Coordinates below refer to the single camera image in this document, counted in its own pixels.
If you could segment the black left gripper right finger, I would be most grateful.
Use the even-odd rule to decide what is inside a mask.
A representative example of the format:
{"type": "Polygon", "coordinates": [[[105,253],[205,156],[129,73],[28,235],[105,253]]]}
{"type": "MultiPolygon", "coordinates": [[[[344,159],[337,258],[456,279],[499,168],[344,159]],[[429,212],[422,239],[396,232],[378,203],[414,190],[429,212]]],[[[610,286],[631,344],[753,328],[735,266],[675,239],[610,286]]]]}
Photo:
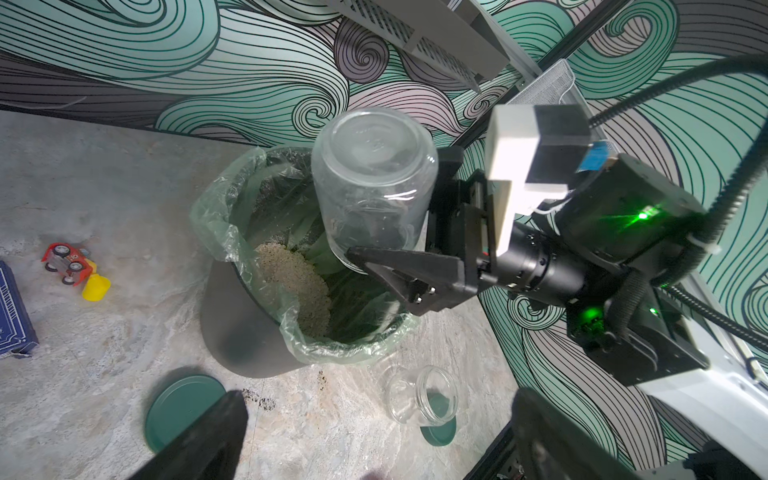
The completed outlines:
{"type": "Polygon", "coordinates": [[[634,479],[543,395],[519,389],[512,403],[512,430],[528,479],[634,479]]]}

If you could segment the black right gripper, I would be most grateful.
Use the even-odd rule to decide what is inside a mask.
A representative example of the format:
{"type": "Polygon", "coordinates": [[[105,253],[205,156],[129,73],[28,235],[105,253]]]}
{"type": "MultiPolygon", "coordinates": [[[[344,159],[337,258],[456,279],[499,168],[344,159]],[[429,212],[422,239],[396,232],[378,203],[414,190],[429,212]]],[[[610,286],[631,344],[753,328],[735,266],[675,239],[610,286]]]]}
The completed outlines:
{"type": "Polygon", "coordinates": [[[437,160],[427,252],[357,246],[347,251],[350,262],[416,316],[452,309],[494,286],[554,306],[585,291],[588,264],[551,234],[515,223],[508,251],[497,256],[484,174],[455,179],[464,161],[459,146],[439,148],[437,160]]]}

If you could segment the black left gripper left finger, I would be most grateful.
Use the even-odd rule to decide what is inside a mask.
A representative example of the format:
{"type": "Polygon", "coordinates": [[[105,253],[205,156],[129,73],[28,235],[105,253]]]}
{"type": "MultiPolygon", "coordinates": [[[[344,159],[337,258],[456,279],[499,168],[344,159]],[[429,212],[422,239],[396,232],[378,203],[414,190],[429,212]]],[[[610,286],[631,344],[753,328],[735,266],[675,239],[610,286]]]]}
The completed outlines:
{"type": "Polygon", "coordinates": [[[232,480],[240,461],[248,411],[240,390],[227,392],[130,480],[232,480]]]}

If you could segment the green jar lid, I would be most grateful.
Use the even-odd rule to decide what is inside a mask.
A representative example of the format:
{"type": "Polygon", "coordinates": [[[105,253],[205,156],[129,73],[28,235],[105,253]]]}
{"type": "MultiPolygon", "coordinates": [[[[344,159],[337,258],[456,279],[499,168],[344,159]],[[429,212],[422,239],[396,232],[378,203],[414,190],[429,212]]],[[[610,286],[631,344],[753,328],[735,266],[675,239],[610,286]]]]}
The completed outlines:
{"type": "Polygon", "coordinates": [[[144,437],[159,453],[225,395],[217,379],[202,374],[171,382],[153,400],[144,421],[144,437]]]}
{"type": "Polygon", "coordinates": [[[456,418],[452,418],[441,426],[423,426],[420,428],[424,439],[434,447],[445,447],[451,444],[457,432],[456,418]]]}

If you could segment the green-lidded oatmeal jar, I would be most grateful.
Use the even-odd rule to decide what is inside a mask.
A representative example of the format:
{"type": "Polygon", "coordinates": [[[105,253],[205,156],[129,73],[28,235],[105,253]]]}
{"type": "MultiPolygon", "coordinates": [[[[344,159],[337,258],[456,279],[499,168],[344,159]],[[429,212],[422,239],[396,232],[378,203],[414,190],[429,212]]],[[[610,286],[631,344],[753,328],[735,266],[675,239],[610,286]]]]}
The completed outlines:
{"type": "Polygon", "coordinates": [[[331,120],[316,138],[311,174],[329,247],[348,269],[352,247],[416,248],[438,175],[429,131],[387,108],[331,120]]]}
{"type": "Polygon", "coordinates": [[[455,418],[458,403],[458,381],[433,365],[397,368],[384,386],[386,411],[403,425],[441,427],[455,418]]]}

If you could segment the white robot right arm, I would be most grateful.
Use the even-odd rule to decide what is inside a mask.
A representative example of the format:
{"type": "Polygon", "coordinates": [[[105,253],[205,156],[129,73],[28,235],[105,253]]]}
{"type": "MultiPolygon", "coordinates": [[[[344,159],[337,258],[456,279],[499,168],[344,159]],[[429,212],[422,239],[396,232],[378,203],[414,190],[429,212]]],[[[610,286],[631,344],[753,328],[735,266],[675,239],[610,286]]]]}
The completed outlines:
{"type": "Polygon", "coordinates": [[[752,153],[704,209],[642,162],[619,155],[585,175],[553,221],[519,222],[484,172],[442,179],[424,251],[353,247],[349,260],[413,314],[455,307],[493,288],[564,309],[567,337],[611,379],[678,410],[717,442],[701,473],[767,472],[767,380],[735,350],[764,334],[682,286],[763,173],[752,153]]]}

